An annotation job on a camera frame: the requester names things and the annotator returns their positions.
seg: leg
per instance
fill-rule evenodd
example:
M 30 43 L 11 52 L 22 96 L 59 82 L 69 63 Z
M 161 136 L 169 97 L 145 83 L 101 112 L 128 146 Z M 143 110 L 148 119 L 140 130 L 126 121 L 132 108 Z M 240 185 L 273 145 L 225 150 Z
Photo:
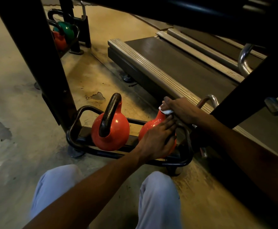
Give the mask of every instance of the leg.
M 181 229 L 180 198 L 172 179 L 151 173 L 142 183 L 136 229 Z
M 31 219 L 83 178 L 76 165 L 63 165 L 48 170 L 37 184 L 30 213 Z

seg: treadmill belt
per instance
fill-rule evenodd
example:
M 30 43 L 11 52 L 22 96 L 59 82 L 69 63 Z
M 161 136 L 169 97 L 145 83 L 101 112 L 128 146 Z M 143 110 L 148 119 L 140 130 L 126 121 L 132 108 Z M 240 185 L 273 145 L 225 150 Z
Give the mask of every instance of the treadmill belt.
M 163 39 L 150 37 L 125 43 L 200 98 L 213 94 L 222 102 L 238 85 Z M 278 153 L 278 116 L 263 108 L 240 126 Z
M 184 28 L 184 27 L 180 27 L 180 26 L 174 26 L 174 28 L 176 28 L 177 30 L 181 31 L 182 33 L 190 36 L 191 38 L 194 38 L 195 40 L 211 47 L 212 49 L 234 59 L 234 60 L 238 60 L 238 57 L 240 55 L 240 48 L 237 48 L 223 40 L 221 40 L 220 38 L 213 36 L 211 34 L 207 34 L 201 31 L 197 31 L 197 30 L 191 30 L 188 28 Z M 249 54 L 247 57 L 247 61 L 249 66 L 252 69 L 255 69 L 261 62 L 262 59 Z

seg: worn floor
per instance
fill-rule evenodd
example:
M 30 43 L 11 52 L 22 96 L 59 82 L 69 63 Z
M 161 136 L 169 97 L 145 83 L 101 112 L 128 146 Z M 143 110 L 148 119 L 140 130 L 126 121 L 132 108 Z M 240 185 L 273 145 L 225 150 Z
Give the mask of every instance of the worn floor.
M 80 11 L 81 7 L 75 7 L 75 15 L 80 16 Z M 157 30 L 119 11 L 99 6 L 87 6 L 86 11 L 95 57 L 85 49 L 82 56 L 66 54 L 62 58 L 77 108 L 90 104 L 105 110 L 111 95 L 119 92 L 126 117 L 153 118 L 156 109 L 152 106 L 157 103 L 140 87 L 121 81 L 122 71 L 107 57 L 107 40 L 149 37 Z M 77 164 L 87 176 L 110 161 L 93 155 L 70 158 L 64 132 L 33 84 L 33 76 L 0 19 L 0 228 L 21 228 L 28 222 L 35 186 L 46 170 Z M 91 126 L 95 117 L 87 113 L 81 121 Z M 131 134 L 137 135 L 139 130 L 131 126 Z M 135 228 L 141 182 L 155 170 L 165 172 L 144 165 L 130 176 L 90 228 Z M 269 227 L 210 170 L 194 159 L 173 178 L 182 203 L 184 228 Z

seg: kettlebell handle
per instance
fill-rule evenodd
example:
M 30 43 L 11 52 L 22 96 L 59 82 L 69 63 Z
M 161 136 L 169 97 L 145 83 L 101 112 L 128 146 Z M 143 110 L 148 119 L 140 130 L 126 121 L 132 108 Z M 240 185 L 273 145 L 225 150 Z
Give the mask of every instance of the kettlebell handle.
M 57 15 L 63 15 L 64 18 L 67 17 L 67 22 L 69 22 L 70 24 L 73 24 L 74 19 L 73 17 L 68 14 L 68 13 L 64 13 L 61 9 L 51 9 L 48 11 L 48 18 L 52 21 L 54 21 L 53 15 L 57 14 Z
M 119 103 L 122 101 L 122 96 L 120 93 L 114 93 L 107 105 L 107 108 L 104 112 L 100 127 L 99 127 L 99 136 L 107 137 L 110 134 L 110 127 L 114 114 L 118 108 Z
M 55 26 L 58 29 L 60 35 L 62 35 L 62 36 L 65 35 L 63 28 L 56 21 L 49 20 L 49 19 L 47 19 L 47 21 L 48 21 L 49 25 Z

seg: hand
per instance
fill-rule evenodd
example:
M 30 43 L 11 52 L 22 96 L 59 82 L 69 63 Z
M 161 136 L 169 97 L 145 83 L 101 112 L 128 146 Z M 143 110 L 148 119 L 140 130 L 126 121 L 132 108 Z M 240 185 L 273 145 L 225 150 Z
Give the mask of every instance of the hand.
M 172 109 L 178 118 L 186 124 L 198 125 L 201 119 L 209 116 L 209 114 L 191 104 L 185 97 L 172 100 L 166 96 L 160 108 L 162 111 Z
M 176 128 L 176 120 L 170 115 L 159 125 L 146 132 L 136 146 L 136 151 L 138 151 L 144 163 L 149 160 L 163 158 L 169 154 L 171 148 L 175 144 Z

